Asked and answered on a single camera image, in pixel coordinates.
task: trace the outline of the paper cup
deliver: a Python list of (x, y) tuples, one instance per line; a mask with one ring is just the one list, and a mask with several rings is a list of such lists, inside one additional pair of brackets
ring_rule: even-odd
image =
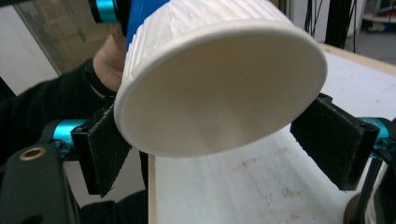
[(115, 120), (149, 154), (220, 152), (296, 119), (326, 73), (317, 43), (268, 1), (172, 0), (129, 46)]

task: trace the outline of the gray floor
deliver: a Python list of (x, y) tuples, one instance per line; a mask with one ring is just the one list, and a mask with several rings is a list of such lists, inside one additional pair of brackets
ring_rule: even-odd
[[(353, 38), (346, 40), (346, 50), (353, 51)], [(362, 28), (356, 35), (356, 53), (396, 65), (396, 28), (373, 33)]]

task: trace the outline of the metal ring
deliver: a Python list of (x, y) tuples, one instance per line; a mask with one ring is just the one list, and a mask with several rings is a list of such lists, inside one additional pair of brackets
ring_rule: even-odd
[(35, 160), (46, 153), (46, 149), (43, 147), (34, 147), (24, 151), (20, 155), (21, 161), (32, 161)]

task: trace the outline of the table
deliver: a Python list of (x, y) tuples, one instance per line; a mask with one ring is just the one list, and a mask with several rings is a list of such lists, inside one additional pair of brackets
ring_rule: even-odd
[[(396, 117), (394, 66), (322, 47), (329, 72), (321, 92), (355, 117)], [(150, 156), (148, 194), (150, 224), (339, 224), (357, 192), (338, 190), (287, 126), (214, 155)]]

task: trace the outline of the person's hand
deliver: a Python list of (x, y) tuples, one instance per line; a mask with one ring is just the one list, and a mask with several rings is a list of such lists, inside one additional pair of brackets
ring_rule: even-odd
[(111, 24), (110, 36), (93, 57), (93, 69), (96, 75), (112, 91), (118, 91), (121, 84), (125, 65), (125, 48), (126, 37), (122, 35), (120, 25)]

